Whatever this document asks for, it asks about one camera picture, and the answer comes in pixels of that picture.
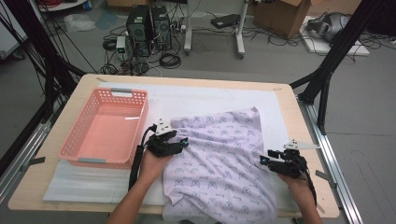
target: patterned cloth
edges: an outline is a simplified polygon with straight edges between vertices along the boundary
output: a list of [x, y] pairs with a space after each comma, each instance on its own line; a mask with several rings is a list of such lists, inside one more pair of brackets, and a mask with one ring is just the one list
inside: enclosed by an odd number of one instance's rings
[[254, 161], [263, 154], [259, 111], [172, 119], [179, 141], [190, 145], [165, 167], [163, 210], [169, 221], [275, 223], [276, 196], [268, 172]]

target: box flap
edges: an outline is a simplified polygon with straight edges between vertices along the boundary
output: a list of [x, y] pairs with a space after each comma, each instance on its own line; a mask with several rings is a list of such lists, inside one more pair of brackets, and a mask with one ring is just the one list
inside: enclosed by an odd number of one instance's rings
[[[281, 0], [284, 3], [291, 4], [292, 6], [297, 7], [303, 0]], [[322, 2], [323, 0], [309, 0], [312, 6], [317, 5], [318, 3]]]

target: wooden table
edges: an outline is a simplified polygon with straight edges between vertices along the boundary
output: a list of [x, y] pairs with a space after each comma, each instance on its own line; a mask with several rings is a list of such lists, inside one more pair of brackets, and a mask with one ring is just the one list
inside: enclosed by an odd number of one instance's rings
[[[85, 211], [111, 212], [115, 204], [111, 203], [64, 203], [44, 202], [47, 191], [58, 164], [58, 151], [70, 132], [74, 120], [84, 106], [91, 91], [101, 82], [135, 83], [149, 85], [169, 85], [184, 87], [208, 87], [239, 90], [273, 91], [279, 102], [288, 135], [299, 141], [312, 143], [310, 133], [304, 122], [300, 107], [297, 104], [291, 87], [287, 84], [203, 80], [165, 77], [120, 77], [107, 75], [86, 75], [78, 83], [76, 90], [65, 106], [62, 114], [54, 124], [45, 143], [36, 157], [46, 157], [44, 163], [32, 165], [18, 185], [8, 206], [13, 210], [36, 211]], [[323, 172], [318, 153], [314, 149], [302, 150], [301, 154], [308, 161], [315, 188], [318, 194], [318, 211], [321, 217], [338, 217], [339, 210], [327, 180], [315, 175], [315, 171]], [[142, 205], [140, 213], [161, 214], [163, 207], [159, 205]], [[299, 213], [279, 211], [280, 217], [296, 217]]]

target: concrete floor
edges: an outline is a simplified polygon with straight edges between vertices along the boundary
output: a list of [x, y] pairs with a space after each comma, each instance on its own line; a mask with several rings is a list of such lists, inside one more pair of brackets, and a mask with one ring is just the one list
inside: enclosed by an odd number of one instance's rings
[[[67, 13], [86, 13], [93, 21], [99, 21], [109, 16], [110, 12], [102, 7], [89, 12], [74, 8], [57, 16], [61, 18]], [[194, 22], [210, 27], [209, 19], [204, 17]], [[97, 70], [104, 63], [103, 36], [125, 22], [125, 17], [120, 17], [107, 24], [108, 28], [69, 36]], [[269, 44], [267, 37], [257, 35], [253, 40], [245, 38], [246, 56], [240, 60], [235, 54], [233, 36], [196, 34], [192, 46], [196, 51], [191, 52], [189, 57], [181, 51], [181, 66], [175, 70], [160, 67], [162, 76], [291, 83], [315, 71], [323, 60], [323, 57], [308, 53], [303, 43], [297, 47], [280, 47]], [[61, 38], [72, 64], [91, 71], [64, 35]], [[394, 223], [396, 175], [393, 169], [396, 168], [396, 150], [392, 146], [396, 145], [396, 50], [382, 47], [369, 51], [369, 57], [357, 57], [356, 62], [345, 58], [335, 71], [330, 88], [326, 131], [363, 222]], [[147, 72], [149, 77], [159, 75], [155, 69]], [[0, 86], [3, 130], [0, 133], [0, 156], [3, 156], [44, 97], [27, 59], [0, 61]], [[107, 216], [103, 213], [10, 211], [7, 208], [8, 197], [0, 206], [0, 223], [103, 223]], [[285, 218], [280, 218], [278, 222], [291, 223]], [[343, 215], [325, 219], [324, 222], [347, 223]], [[142, 217], [141, 223], [153, 221], [145, 221]]]

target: basket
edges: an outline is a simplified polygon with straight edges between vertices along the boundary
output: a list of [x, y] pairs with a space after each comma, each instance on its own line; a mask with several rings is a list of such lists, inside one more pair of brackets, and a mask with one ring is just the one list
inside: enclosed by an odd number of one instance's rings
[[146, 91], [94, 89], [59, 158], [78, 166], [131, 169], [148, 110]]

